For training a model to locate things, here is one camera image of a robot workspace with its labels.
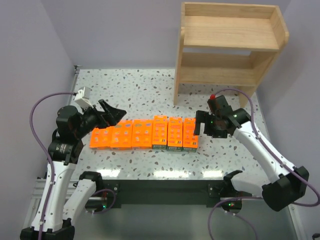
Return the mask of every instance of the row of orange boxes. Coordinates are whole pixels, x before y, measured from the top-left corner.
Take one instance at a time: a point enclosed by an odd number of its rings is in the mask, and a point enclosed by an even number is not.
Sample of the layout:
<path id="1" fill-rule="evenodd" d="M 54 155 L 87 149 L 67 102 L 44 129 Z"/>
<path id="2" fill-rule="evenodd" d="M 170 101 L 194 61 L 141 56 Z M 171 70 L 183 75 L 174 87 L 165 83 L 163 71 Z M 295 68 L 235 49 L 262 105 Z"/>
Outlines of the row of orange boxes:
<path id="1" fill-rule="evenodd" d="M 90 148 L 113 150 L 158 149 L 196 152 L 196 119 L 155 115 L 154 119 L 122 120 L 116 126 L 92 131 Z"/>

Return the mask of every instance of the speckled white tabletop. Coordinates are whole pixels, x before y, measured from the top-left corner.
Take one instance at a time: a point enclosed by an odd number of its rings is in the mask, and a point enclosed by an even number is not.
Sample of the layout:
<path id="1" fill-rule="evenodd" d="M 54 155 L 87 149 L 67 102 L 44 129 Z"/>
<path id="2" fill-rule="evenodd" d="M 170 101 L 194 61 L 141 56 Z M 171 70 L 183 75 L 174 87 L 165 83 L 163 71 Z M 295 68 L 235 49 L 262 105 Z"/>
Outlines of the speckled white tabletop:
<path id="1" fill-rule="evenodd" d="M 84 86 L 91 88 L 92 104 L 105 99 L 111 106 L 126 110 L 125 119 L 152 119 L 154 115 L 194 118 L 196 110 L 208 111 L 207 100 L 210 94 L 226 88 L 181 84 L 178 105 L 174 106 L 174 74 L 174 69 L 85 69 L 79 73 L 75 90 Z M 233 109 L 240 107 L 237 95 L 236 92 L 225 92 Z M 252 100 L 255 122 L 266 136 L 256 94 Z M 248 104 L 245 109 L 250 112 Z M 258 162 L 234 137 L 215 139 L 202 134 L 196 153 L 92 150 L 89 141 L 89 135 L 83 138 L 85 146 L 72 179 L 78 179 L 83 171 L 98 171 L 104 179 L 213 180 L 222 179 L 234 170 L 243 170 L 241 175 L 244 178 L 250 177 L 261 184 L 267 180 Z"/>

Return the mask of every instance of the purple cable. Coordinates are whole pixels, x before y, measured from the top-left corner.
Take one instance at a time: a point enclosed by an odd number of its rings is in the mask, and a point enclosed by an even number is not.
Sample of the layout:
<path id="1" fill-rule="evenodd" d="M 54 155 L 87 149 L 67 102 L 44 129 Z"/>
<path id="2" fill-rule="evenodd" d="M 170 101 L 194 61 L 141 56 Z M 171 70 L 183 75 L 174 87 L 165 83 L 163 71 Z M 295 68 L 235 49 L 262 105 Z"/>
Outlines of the purple cable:
<path id="1" fill-rule="evenodd" d="M 218 92 L 215 93 L 215 95 L 224 92 L 224 91 L 236 91 L 238 93 L 243 94 L 249 101 L 250 103 L 250 108 L 251 108 L 251 125 L 253 128 L 253 131 L 255 133 L 256 136 L 259 136 L 258 130 L 256 129 L 255 126 L 255 120 L 254 120 L 254 104 L 251 100 L 251 98 L 243 91 L 236 89 L 236 88 L 225 88 L 222 90 L 219 90 Z M 295 173 L 293 170 L 291 170 L 287 165 L 283 164 L 283 162 L 281 161 L 281 159 L 279 157 L 277 157 L 277 155 L 268 147 L 268 145 L 260 138 L 258 137 L 260 143 L 264 146 L 264 148 L 269 152 L 269 154 L 271 154 L 271 156 L 273 156 L 275 158 L 275 160 L 281 164 L 288 172 L 290 172 L 291 174 L 293 174 L 296 178 L 298 178 L 302 183 L 304 183 L 305 185 L 307 185 L 309 188 L 311 188 L 311 190 L 315 193 L 315 195 L 317 196 L 318 200 L 316 203 L 311 203 L 311 204 L 306 204 L 306 203 L 298 203 L 298 202 L 294 202 L 294 205 L 298 205 L 298 206 L 303 206 L 303 207 L 315 207 L 318 206 L 320 204 L 320 193 L 317 191 L 317 189 L 312 186 L 308 181 L 306 181 L 305 179 L 303 179 L 301 176 L 299 176 L 297 173 Z M 241 197 L 235 197 L 235 198 L 230 198 L 230 199 L 225 199 L 222 200 L 220 202 L 218 202 L 210 211 L 209 217 L 208 217 L 208 221 L 207 221 L 207 227 L 208 227 L 208 231 L 209 231 L 209 235 L 211 237 L 212 240 L 214 240 L 214 236 L 212 235 L 212 230 L 211 230 L 211 216 L 214 212 L 214 210 L 219 207 L 221 204 L 226 203 L 226 202 L 230 202 L 230 201 L 236 201 L 236 200 L 240 200 L 240 199 L 262 199 L 261 197 L 257 197 L 257 196 L 241 196 Z M 248 222 L 246 219 L 244 219 L 242 216 L 236 215 L 238 218 L 244 220 L 247 224 L 250 225 L 250 227 L 253 229 L 254 231 L 254 235 L 255 235 L 255 239 L 258 239 L 258 234 L 256 229 L 254 228 L 254 226 Z"/>
<path id="2" fill-rule="evenodd" d="M 208 221 L 207 221 L 207 227 L 208 227 L 208 231 L 209 231 L 209 235 L 210 235 L 211 240 L 215 240 L 214 236 L 212 234 L 212 230 L 211 230 L 211 216 L 214 213 L 214 210 L 216 208 L 218 208 L 221 204 L 224 204 L 227 202 L 232 202 L 232 201 L 237 201 L 237 200 L 241 200 L 241 199 L 262 199 L 262 198 L 258 197 L 258 196 L 239 196 L 239 197 L 224 199 L 224 200 L 218 202 L 216 205 L 214 205 L 214 207 L 211 209 L 211 211 L 209 213 L 209 217 L 208 217 Z M 258 240 L 258 233 L 257 233 L 255 227 L 252 225 L 252 223 L 250 223 L 248 220 L 246 220 L 243 216 L 239 216 L 238 214 L 236 214 L 235 216 L 240 218 L 241 220 L 245 221 L 252 228 L 254 235 L 255 235 L 255 240 Z"/>
<path id="3" fill-rule="evenodd" d="M 53 97 L 53 96 L 57 96 L 57 95 L 73 95 L 74 93 L 73 92 L 57 92 L 57 93 L 52 93 L 52 94 L 49 94 L 47 96 L 44 96 L 43 98 L 41 98 L 40 100 L 38 100 L 34 106 L 32 107 L 31 109 L 31 112 L 30 112 L 30 117 L 29 117 L 29 123 L 30 123 L 30 128 L 31 128 L 31 132 L 35 138 L 35 140 L 38 142 L 38 144 L 40 145 L 40 147 L 42 148 L 42 150 L 44 151 L 46 157 L 47 157 L 47 160 L 50 164 L 50 167 L 51 167 L 51 182 L 53 182 L 55 180 L 55 168 L 54 168 L 54 163 L 51 159 L 51 156 L 48 152 L 48 150 L 46 149 L 46 147 L 44 146 L 44 144 L 41 142 L 41 140 L 39 139 L 38 135 L 36 134 L 36 131 L 35 131 L 35 127 L 34 127 L 34 122 L 33 122 L 33 118 L 34 118 L 34 112 L 35 112 L 35 109 L 36 107 L 45 99 L 47 98 L 50 98 L 50 97 Z M 44 204 L 43 204 L 43 209 L 42 209 L 42 213 L 41 213 L 41 218 L 40 218 L 40 221 L 41 222 L 44 222 L 44 219 L 45 219 L 45 213 L 46 213 L 46 210 L 47 210 L 47 205 L 48 205 L 48 201 L 49 201 L 49 197 L 50 197 L 50 194 L 51 194 L 51 191 L 52 191 L 52 187 L 53 185 L 50 184 L 49 185 L 49 188 L 48 188 L 48 192 L 47 192 L 47 195 L 45 196 L 45 200 L 44 200 Z M 43 228 L 44 228 L 44 225 L 41 224 L 40 225 L 40 228 L 39 228 L 39 234 L 38 234 L 38 240 L 41 240 L 42 238 L 42 232 L 43 232 Z"/>
<path id="4" fill-rule="evenodd" d="M 106 208 L 106 209 L 104 209 L 102 211 L 93 212 L 93 214 L 104 214 L 104 213 L 108 212 L 115 205 L 116 194 L 111 189 L 102 189 L 102 190 L 96 191 L 92 196 L 97 195 L 97 194 L 102 193 L 102 192 L 112 193 L 113 194 L 113 201 L 112 201 L 111 205 L 108 208 Z"/>

